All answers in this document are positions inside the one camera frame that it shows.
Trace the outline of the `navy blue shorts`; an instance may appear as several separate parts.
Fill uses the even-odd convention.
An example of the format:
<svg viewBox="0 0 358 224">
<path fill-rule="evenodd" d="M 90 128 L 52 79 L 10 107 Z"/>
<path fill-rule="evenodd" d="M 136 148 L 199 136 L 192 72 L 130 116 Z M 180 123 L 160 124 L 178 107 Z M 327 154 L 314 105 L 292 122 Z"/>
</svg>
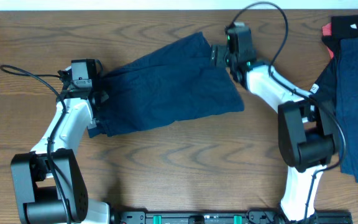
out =
<svg viewBox="0 0 358 224">
<path fill-rule="evenodd" d="M 198 32 L 105 74 L 98 85 L 108 98 L 95 114 L 89 136 L 111 137 L 243 111 L 227 71 L 212 66 L 210 55 L 211 46 Z"/>
</svg>

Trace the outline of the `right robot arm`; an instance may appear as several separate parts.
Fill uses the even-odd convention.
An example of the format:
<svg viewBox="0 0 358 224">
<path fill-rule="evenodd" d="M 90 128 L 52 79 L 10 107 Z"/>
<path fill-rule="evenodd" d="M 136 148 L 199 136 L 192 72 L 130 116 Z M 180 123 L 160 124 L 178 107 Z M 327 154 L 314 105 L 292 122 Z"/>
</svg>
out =
<svg viewBox="0 0 358 224">
<path fill-rule="evenodd" d="M 226 67 L 233 80 L 266 102 L 278 115 L 278 147 L 288 166 L 285 193 L 275 223 L 352 223 L 349 212 L 317 212 L 314 200 L 324 172 L 340 166 L 332 156 L 346 155 L 346 138 L 332 101 L 282 77 L 272 63 L 258 60 L 250 28 L 232 22 L 226 45 L 214 45 L 211 64 Z"/>
</svg>

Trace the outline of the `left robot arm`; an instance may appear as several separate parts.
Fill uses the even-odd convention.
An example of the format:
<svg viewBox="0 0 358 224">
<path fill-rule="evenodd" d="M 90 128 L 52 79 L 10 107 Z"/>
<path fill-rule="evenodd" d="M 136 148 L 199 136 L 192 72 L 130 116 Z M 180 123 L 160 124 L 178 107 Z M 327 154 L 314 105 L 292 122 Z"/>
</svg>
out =
<svg viewBox="0 0 358 224">
<path fill-rule="evenodd" d="M 98 59 L 74 60 L 58 71 L 63 87 L 51 88 L 57 98 L 49 127 L 30 152 L 11 161 L 21 223 L 110 223 L 110 206 L 88 197 L 76 160 L 85 130 L 96 126 L 102 72 Z"/>
</svg>

